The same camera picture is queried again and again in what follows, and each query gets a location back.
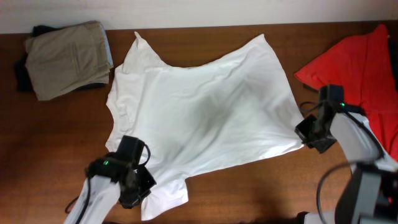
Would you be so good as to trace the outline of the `white t-shirt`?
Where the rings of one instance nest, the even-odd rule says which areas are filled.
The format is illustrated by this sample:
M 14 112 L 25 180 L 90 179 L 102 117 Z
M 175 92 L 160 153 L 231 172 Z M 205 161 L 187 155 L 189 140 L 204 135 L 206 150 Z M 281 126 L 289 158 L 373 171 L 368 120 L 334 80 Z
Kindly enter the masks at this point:
M 115 70 L 107 99 L 114 120 L 106 147 L 144 141 L 155 186 L 141 205 L 152 220 L 188 201 L 186 179 L 300 149 L 302 115 L 263 35 L 198 67 L 166 64 L 137 36 Z

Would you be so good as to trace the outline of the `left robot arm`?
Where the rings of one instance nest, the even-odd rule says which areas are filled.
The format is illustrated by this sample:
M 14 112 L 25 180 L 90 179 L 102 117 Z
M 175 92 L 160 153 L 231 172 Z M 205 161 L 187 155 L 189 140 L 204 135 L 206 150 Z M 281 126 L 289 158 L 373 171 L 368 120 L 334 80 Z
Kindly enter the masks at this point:
M 138 138 L 123 136 L 115 152 L 91 162 L 85 170 L 80 195 L 65 208 L 65 223 L 103 223 L 117 203 L 132 209 L 149 196 L 156 181 L 146 168 L 147 162 L 140 162 L 143 151 L 147 151 L 148 161 L 148 145 Z

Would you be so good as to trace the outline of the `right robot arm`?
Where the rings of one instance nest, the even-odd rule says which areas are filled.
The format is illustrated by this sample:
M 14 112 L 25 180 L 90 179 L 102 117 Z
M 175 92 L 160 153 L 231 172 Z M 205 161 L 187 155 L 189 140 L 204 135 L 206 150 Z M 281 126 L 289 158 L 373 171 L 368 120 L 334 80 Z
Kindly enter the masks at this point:
M 300 223 L 397 224 L 397 162 L 372 132 L 364 110 L 344 101 L 339 85 L 323 86 L 310 114 L 295 127 L 303 144 L 324 153 L 338 142 L 347 159 L 321 177 L 316 194 L 317 212 L 299 213 Z M 336 207 L 324 212 L 321 192 L 326 178 L 349 167 L 352 176 Z

